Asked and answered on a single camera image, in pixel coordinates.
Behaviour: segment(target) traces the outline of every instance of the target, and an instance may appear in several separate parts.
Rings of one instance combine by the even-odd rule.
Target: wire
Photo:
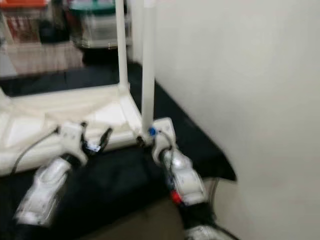
[[[215,181],[211,184],[210,194],[209,194],[210,195],[209,204],[211,206],[214,219],[217,219],[217,215],[216,215],[216,211],[215,211],[215,195],[216,195],[219,180],[220,179],[218,177],[216,177]]]
[[[221,232],[223,232],[225,235],[227,235],[228,237],[232,238],[233,240],[240,240],[240,238],[238,238],[237,236],[235,236],[234,234],[232,234],[231,232],[229,232],[227,229],[225,229],[222,226],[219,226],[217,224],[215,224],[215,227],[220,230]]]
[[[170,144],[169,150],[171,151],[171,156],[170,156],[169,172],[171,173],[172,172],[172,165],[173,165],[173,161],[174,161],[174,145],[175,144],[167,133],[165,133],[161,130],[159,130],[158,133],[162,134]]]
[[[215,181],[211,184],[211,187],[210,187],[209,204],[210,204],[211,209],[212,209],[212,215],[213,215],[213,219],[214,220],[217,219],[217,215],[216,215],[216,212],[215,212],[215,195],[216,195],[216,191],[217,191],[219,180],[220,180],[220,178],[217,177],[215,179]],[[223,232],[225,235],[227,235],[228,237],[232,238],[233,240],[240,240],[240,238],[235,236],[233,233],[231,233],[230,231],[228,231],[224,227],[218,225],[217,223],[215,223],[215,228],[217,228],[218,230],[220,230],[221,232]]]
[[[43,140],[47,139],[48,137],[50,137],[52,134],[55,134],[58,132],[58,128],[56,128],[55,130],[53,130],[52,132],[48,133],[47,135],[41,137],[39,140],[35,141],[33,144],[31,144],[30,146],[28,146],[19,156],[18,158],[15,160],[15,163],[12,167],[10,176],[12,176],[13,174],[15,174],[17,167],[19,165],[19,163],[21,162],[22,158],[26,155],[26,153],[28,151],[30,151],[30,149],[32,149],[34,146],[36,146],[37,144],[39,144],[40,142],[42,142]]]

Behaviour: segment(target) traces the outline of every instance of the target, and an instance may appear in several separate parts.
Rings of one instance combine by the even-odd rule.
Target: white bracket
[[[79,123],[66,122],[60,129],[60,143],[65,153],[77,157],[82,165],[86,165],[88,158],[82,150],[84,127]]]
[[[154,138],[155,143],[152,150],[152,158],[156,164],[160,164],[160,152],[166,148],[169,148],[170,145],[173,145],[173,148],[176,147],[176,133],[172,120],[169,117],[155,120],[153,122],[153,127],[157,133]]]

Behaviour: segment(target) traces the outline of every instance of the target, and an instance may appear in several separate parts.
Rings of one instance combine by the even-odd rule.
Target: white metal pole
[[[127,46],[124,0],[115,1],[116,39],[119,62],[119,86],[128,88]]]
[[[156,0],[144,0],[142,60],[142,131],[145,136],[154,121]]]

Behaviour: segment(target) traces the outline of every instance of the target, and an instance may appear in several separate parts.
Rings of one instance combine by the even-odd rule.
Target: white stand
[[[0,89],[0,176],[11,172],[22,151],[66,121],[88,122],[85,138],[93,143],[113,127],[105,150],[134,145],[138,136],[149,143],[154,116],[154,11],[155,0],[145,0],[142,115],[129,92],[124,2],[116,0],[119,83],[12,98]],[[165,118],[156,125],[165,128],[172,123]],[[37,168],[63,152],[61,140],[53,135],[30,149],[17,171]]]

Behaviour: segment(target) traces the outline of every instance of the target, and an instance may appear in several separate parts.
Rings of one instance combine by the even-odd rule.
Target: black tablecloth
[[[128,64],[128,79],[132,97],[141,109],[142,68],[139,64]],[[0,87],[9,96],[21,96],[114,84],[118,80],[118,66],[109,64],[0,80]],[[172,119],[180,150],[192,159],[202,177],[236,180],[222,151],[158,84],[155,86],[154,117]],[[32,184],[33,173],[31,170],[11,179],[0,178],[0,238],[5,239],[12,214]],[[145,208],[166,194],[162,173],[152,161],[149,148],[132,146],[106,152],[91,159],[71,177],[51,236],[55,239],[80,237]]]

